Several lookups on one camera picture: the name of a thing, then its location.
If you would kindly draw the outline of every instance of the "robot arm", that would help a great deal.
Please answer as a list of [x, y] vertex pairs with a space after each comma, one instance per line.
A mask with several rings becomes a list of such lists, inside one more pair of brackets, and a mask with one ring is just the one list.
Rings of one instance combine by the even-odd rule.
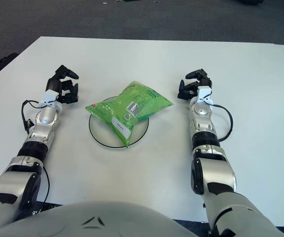
[[190, 134], [193, 161], [192, 190], [202, 196], [213, 237], [284, 236], [243, 195], [236, 193], [236, 178], [216, 136], [211, 121], [212, 83], [201, 69], [186, 76], [197, 79], [180, 82], [178, 98], [190, 100]]
[[[43, 100], [35, 117], [35, 125], [24, 121], [29, 133], [18, 155], [14, 157], [0, 176], [0, 227], [14, 221], [24, 210], [30, 209], [37, 198], [40, 176], [46, 154], [54, 139], [58, 126], [61, 103], [78, 101], [78, 86], [71, 80], [61, 82], [66, 76], [78, 76], [63, 65], [48, 80]], [[62, 90], [69, 93], [62, 95]]]

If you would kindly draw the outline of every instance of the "gray carpet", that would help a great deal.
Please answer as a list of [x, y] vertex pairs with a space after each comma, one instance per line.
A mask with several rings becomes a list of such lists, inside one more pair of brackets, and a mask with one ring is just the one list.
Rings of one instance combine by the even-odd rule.
[[0, 59], [40, 36], [284, 44], [284, 0], [158, 1], [0, 0]]

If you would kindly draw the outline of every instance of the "white bracket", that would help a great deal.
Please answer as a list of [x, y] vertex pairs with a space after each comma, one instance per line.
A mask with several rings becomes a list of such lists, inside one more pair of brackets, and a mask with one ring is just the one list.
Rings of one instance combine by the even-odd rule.
[[47, 90], [43, 94], [43, 100], [42, 102], [39, 102], [39, 107], [49, 106], [52, 108], [59, 108], [59, 112], [62, 111], [62, 104], [57, 101], [57, 97], [59, 96], [59, 93], [54, 90]]
[[208, 104], [210, 104], [210, 109], [212, 110], [213, 106], [213, 100], [210, 99], [211, 96], [211, 88], [207, 85], [204, 86], [199, 86], [198, 87], [198, 96], [197, 96], [197, 102], [207, 102]]

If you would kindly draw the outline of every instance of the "product label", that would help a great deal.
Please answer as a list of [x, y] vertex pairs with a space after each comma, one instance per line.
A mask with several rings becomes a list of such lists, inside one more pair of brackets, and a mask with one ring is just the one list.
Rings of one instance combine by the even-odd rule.
[[136, 103], [134, 102], [131, 102], [128, 107], [127, 107], [127, 111], [133, 115], [133, 117], [136, 117], [137, 114], [138, 114], [138, 110], [139, 110], [139, 107]]
[[112, 117], [111, 119], [112, 125], [117, 128], [117, 130], [126, 138], [128, 139], [131, 135], [131, 131], [123, 125], [116, 117]]

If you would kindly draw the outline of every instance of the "snack bag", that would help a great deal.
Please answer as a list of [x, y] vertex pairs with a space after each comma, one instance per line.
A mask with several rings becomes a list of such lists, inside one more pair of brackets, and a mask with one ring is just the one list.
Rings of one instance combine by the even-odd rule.
[[155, 90], [134, 81], [113, 101], [92, 104], [86, 110], [108, 124], [128, 147], [134, 125], [139, 120], [171, 105], [172, 102]]

